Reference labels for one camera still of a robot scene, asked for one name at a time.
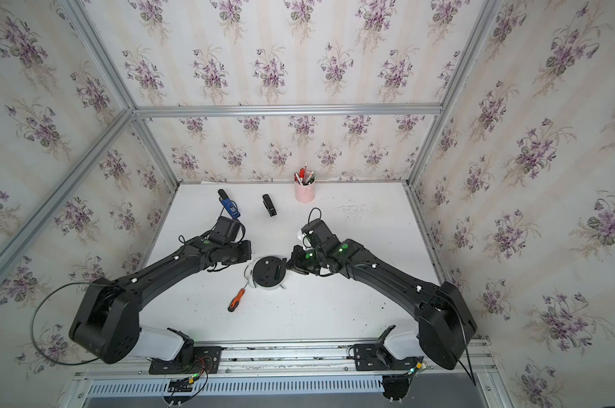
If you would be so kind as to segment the white twin-bell alarm clock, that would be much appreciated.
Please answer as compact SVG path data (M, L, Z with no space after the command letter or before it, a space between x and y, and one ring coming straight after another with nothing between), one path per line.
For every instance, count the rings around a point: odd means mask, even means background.
M244 268L246 283L254 289L285 290L286 277L287 258L278 256L256 258Z

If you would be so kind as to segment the orange handled screwdriver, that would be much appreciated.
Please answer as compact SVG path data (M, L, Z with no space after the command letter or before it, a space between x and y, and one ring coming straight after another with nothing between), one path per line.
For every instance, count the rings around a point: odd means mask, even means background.
M234 296L229 306L227 307L228 312L232 313L236 311L242 301L242 298L244 297L244 294L246 293L247 287L249 287L249 284L250 281L247 280L246 283L241 287L241 289L239 289L238 293Z

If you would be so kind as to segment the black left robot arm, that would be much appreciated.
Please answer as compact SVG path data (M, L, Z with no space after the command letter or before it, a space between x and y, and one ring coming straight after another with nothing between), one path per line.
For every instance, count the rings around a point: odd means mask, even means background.
M203 236L184 241L178 250L130 275L99 278L88 284L69 328L69 339L106 364L142 351L146 332L140 312L155 298L191 275L221 264L244 264L252 258L251 241L219 243Z

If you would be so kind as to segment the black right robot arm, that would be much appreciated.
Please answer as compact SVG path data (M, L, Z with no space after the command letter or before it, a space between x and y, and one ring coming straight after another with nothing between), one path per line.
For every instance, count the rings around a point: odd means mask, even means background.
M356 358L360 371L399 371L414 376L426 357L435 365L453 370L462 366L471 375L467 357L468 345L477 331L460 290L445 282L438 286L417 279L377 258L362 244L346 240L332 246L314 244L305 249L295 246L287 270L319 277L342 275L362 283L405 310L417 323L418 331L408 338L415 351L400 352L390 347L390 341L400 339L397 327L390 325L372 346L357 346Z

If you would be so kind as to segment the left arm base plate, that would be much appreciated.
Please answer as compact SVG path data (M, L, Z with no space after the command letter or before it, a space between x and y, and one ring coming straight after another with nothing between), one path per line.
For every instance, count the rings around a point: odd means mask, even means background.
M172 360L151 358L148 374L216 374L222 359L223 348L219 346L196 345L195 341L185 333L167 328L168 333L182 341L178 353Z

